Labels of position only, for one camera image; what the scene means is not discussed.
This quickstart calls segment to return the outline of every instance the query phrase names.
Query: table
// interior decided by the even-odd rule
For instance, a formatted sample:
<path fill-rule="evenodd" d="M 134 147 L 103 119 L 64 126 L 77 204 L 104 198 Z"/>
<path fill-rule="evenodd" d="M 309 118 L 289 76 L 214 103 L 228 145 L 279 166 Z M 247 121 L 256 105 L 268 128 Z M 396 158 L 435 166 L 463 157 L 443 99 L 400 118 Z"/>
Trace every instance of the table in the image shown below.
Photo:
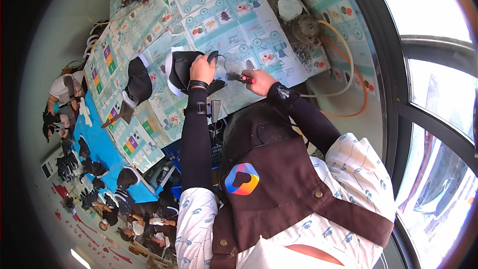
<path fill-rule="evenodd" d="M 93 126 L 90 127 L 85 124 L 85 117 L 80 115 L 76 120 L 75 130 L 73 132 L 73 140 L 75 144 L 72 148 L 76 152 L 80 152 L 80 145 L 78 139 L 82 135 L 90 150 L 90 157 L 92 161 L 100 162 L 109 172 L 101 179 L 104 181 L 106 187 L 113 193 L 117 189 L 116 180 L 120 174 L 124 165 L 129 165 L 127 160 L 119 153 L 116 148 L 112 137 L 108 130 L 101 129 L 102 120 L 99 117 L 93 102 L 91 92 L 88 91 L 85 96 L 85 104 L 90 110 L 90 119 Z M 90 180 L 93 180 L 93 176 L 86 175 Z M 155 194 L 153 189 L 148 183 L 141 179 L 138 185 L 133 185 L 128 188 L 129 194 L 135 202 L 154 202 L 158 200 L 158 195 Z"/>
<path fill-rule="evenodd" d="M 320 48 L 305 69 L 292 51 L 267 0 L 149 0 L 121 8 L 111 0 L 110 19 L 85 65 L 85 76 L 103 122 L 120 110 L 128 82 L 128 63 L 142 52 L 149 62 L 152 96 L 135 108 L 131 123 L 110 125 L 118 151 L 141 172 L 164 155 L 159 148 L 181 138 L 187 96 L 179 98 L 167 86 L 165 58 L 171 47 L 205 53 L 218 50 L 228 71 L 265 69 L 291 87 L 327 68 Z M 212 94 L 220 100 L 219 118 L 260 99 L 241 82 Z"/>

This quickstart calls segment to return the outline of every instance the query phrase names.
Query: window glass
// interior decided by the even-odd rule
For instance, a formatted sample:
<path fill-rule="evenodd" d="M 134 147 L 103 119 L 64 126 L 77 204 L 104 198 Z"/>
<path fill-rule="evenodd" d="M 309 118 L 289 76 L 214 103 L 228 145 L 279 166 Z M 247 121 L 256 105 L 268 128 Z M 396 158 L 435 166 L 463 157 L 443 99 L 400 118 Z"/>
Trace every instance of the window glass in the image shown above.
<path fill-rule="evenodd" d="M 414 124 L 396 204 L 424 269 L 437 268 L 457 241 L 477 188 L 463 160 Z"/>
<path fill-rule="evenodd" d="M 457 0 L 385 1 L 401 35 L 439 36 L 471 42 Z"/>
<path fill-rule="evenodd" d="M 412 102 L 438 115 L 473 141 L 477 79 L 460 70 L 409 60 Z"/>

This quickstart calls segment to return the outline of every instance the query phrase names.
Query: black window frame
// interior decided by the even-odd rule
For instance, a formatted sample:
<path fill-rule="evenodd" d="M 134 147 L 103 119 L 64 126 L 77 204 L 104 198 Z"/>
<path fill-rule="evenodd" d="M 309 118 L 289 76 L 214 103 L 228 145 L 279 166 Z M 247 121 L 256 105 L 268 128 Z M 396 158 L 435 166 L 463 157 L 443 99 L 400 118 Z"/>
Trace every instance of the black window frame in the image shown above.
<path fill-rule="evenodd" d="M 436 36 L 400 36 L 385 0 L 355 1 L 377 52 L 374 62 L 382 104 L 384 137 L 382 160 L 391 177 L 394 197 L 397 196 L 405 173 L 414 123 L 451 148 L 470 167 L 475 176 L 478 176 L 474 143 L 450 123 L 411 102 L 411 81 L 408 76 L 408 60 L 416 59 L 442 64 L 477 77 L 476 41 L 471 44 Z M 462 228 L 464 232 L 458 235 L 460 241 L 455 242 L 460 244 L 462 249 L 469 250 L 476 239 L 463 237 L 467 234 L 466 231 L 473 229 L 471 218 L 476 216 L 478 209 L 476 203 L 475 197 Z M 410 235 L 399 216 L 395 220 L 391 240 L 396 242 L 407 269 L 421 267 Z M 442 264 L 453 259 L 457 253 L 457 250 L 450 250 Z"/>

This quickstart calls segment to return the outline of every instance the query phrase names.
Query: fluorescent light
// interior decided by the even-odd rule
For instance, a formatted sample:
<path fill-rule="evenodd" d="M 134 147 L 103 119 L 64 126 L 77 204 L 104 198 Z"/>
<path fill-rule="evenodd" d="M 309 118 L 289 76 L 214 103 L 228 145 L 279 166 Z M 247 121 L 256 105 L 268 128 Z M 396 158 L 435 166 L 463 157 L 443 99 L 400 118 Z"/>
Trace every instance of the fluorescent light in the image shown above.
<path fill-rule="evenodd" d="M 88 269 L 91 269 L 91 267 L 89 266 L 88 262 L 85 261 L 82 257 L 80 257 L 79 254 L 76 253 L 75 250 L 73 250 L 73 248 L 71 249 L 71 255 L 75 257 L 75 259 L 78 260 L 78 262 L 80 262 L 83 266 L 85 266 L 86 268 Z"/>

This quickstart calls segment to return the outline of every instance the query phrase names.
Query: blue table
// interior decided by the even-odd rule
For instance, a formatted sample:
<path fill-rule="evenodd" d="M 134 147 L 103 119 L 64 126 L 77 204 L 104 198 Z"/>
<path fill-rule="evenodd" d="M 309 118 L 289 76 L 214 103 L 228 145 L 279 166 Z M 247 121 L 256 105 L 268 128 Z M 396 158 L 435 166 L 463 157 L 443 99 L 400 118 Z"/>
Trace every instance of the blue table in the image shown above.
<path fill-rule="evenodd" d="M 101 179 L 105 183 L 106 187 L 113 193 L 117 189 L 116 180 L 120 174 L 124 165 L 129 166 L 126 159 L 118 152 L 115 144 L 113 143 L 111 135 L 107 129 L 101 129 L 103 122 L 99 117 L 96 110 L 95 103 L 93 102 L 93 96 L 88 91 L 85 96 L 85 104 L 90 110 L 90 119 L 93 126 L 90 127 L 85 124 L 85 117 L 80 115 L 76 121 L 75 131 L 73 132 L 73 140 L 75 144 L 73 149 L 76 152 L 80 152 L 80 145 L 78 139 L 80 135 L 84 137 L 87 142 L 88 148 L 91 152 L 91 160 L 100 162 L 104 168 L 109 169 L 108 174 Z M 86 175 L 90 180 L 93 180 L 93 176 Z M 141 180 L 139 185 L 133 185 L 128 188 L 129 194 L 135 202 L 154 202 L 158 200 L 158 193 L 163 189 L 159 186 L 156 193 L 153 193 L 149 185 L 144 180 Z"/>

